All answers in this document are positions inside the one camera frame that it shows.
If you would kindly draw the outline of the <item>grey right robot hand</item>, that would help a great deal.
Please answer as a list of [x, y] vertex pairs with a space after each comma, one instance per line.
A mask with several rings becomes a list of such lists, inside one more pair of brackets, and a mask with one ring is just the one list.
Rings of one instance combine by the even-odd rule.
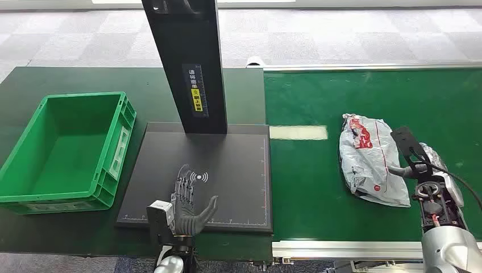
[[[426, 143], [423, 143], [423, 142], [420, 142], [419, 144], [427, 154], [431, 164], [437, 166], [438, 168], [447, 170], [447, 167], [444, 161], [432, 147], [428, 146]], [[417, 165], [417, 172], [425, 172], [426, 170], [427, 170], [427, 165], [425, 163]], [[421, 175], [413, 171], [410, 166], [407, 166], [404, 168], [389, 166], [388, 171], [389, 173], [402, 178], [419, 179], [421, 177]]]

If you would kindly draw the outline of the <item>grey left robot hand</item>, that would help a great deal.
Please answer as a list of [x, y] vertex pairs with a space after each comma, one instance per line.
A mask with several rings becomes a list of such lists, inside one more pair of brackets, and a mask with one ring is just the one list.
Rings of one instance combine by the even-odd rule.
[[178, 172], [171, 194], [174, 212], [171, 227], [173, 235], [192, 237], [199, 234], [217, 211], [218, 196], [212, 196], [207, 207], [200, 214], [195, 213], [196, 181], [190, 165], [184, 164]]

